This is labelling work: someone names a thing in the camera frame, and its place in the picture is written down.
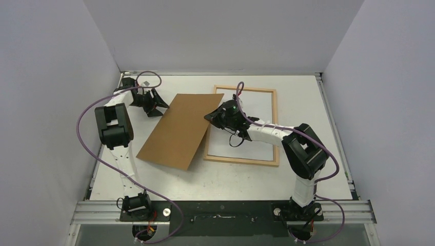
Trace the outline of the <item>brown cardboard backing board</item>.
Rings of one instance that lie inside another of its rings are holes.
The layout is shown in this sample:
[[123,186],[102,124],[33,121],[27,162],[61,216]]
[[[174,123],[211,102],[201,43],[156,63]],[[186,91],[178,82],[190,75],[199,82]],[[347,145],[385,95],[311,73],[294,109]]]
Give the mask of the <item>brown cardboard backing board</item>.
[[137,154],[142,161],[188,170],[208,129],[204,116],[223,94],[177,94]]

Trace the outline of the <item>light wooden picture frame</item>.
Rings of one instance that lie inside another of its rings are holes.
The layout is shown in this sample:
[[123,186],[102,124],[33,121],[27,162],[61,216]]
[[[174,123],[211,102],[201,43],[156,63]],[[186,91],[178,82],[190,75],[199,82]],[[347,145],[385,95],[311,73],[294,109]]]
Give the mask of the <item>light wooden picture frame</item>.
[[262,160],[253,160],[253,159],[243,159],[243,158],[230,158],[230,157],[218,157],[218,156],[208,156],[208,138],[209,138],[209,130],[212,125],[209,126],[208,132],[206,134],[205,141],[205,151],[204,151],[204,160],[206,161],[215,161],[215,162],[226,162],[226,163],[236,163],[236,164],[244,164],[244,165],[258,165],[258,166],[269,166],[269,167],[278,167],[279,166],[279,148],[282,146],[281,138],[284,135],[281,133],[275,125],[278,123],[278,100],[277,93],[275,89],[261,89],[261,88],[249,88],[245,87],[244,89],[249,91],[260,91],[260,92],[272,92],[272,107],[273,107],[273,122],[269,123],[267,121],[263,121],[260,118],[260,125],[254,125],[251,133],[254,136],[254,141],[264,142],[267,144],[271,144],[274,146],[274,160],[273,161],[262,161]]

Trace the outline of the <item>printed colour photo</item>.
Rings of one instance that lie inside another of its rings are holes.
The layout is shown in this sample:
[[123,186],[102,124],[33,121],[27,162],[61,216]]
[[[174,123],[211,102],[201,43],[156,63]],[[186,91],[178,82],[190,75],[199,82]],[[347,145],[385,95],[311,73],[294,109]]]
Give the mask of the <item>printed colour photo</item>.
[[[243,112],[247,116],[273,122],[272,92],[249,91],[244,89],[239,96]],[[274,146],[259,141],[243,141],[232,136],[232,130],[210,127],[208,138],[208,156],[243,158],[262,161],[274,160]]]

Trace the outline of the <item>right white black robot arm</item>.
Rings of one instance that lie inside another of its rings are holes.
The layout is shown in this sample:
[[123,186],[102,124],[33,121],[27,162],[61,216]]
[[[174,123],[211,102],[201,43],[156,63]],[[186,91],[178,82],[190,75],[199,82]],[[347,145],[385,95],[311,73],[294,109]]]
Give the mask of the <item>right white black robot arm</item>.
[[284,150],[296,174],[296,182],[288,202],[273,204],[276,219],[305,222],[324,219],[321,205],[316,202],[314,182],[325,166],[328,155],[315,145],[320,140],[309,125],[301,124],[294,132],[260,118],[246,116],[235,99],[223,102],[204,118],[214,127],[231,131],[242,140],[265,142]]

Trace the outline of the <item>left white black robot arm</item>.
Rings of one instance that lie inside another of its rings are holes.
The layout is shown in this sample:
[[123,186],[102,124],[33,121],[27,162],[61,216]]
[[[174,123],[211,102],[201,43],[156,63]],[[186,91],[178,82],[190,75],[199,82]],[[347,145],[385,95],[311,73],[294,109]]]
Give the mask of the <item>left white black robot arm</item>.
[[137,185],[140,178],[132,156],[134,132],[128,107],[142,108],[148,117],[160,117],[163,113],[159,108],[168,109],[169,105],[147,82],[140,85],[131,77],[123,78],[121,82],[110,100],[95,108],[94,113],[100,141],[110,151],[115,161],[114,168],[120,171],[123,187],[121,217],[145,221],[154,219],[156,211],[146,190]]

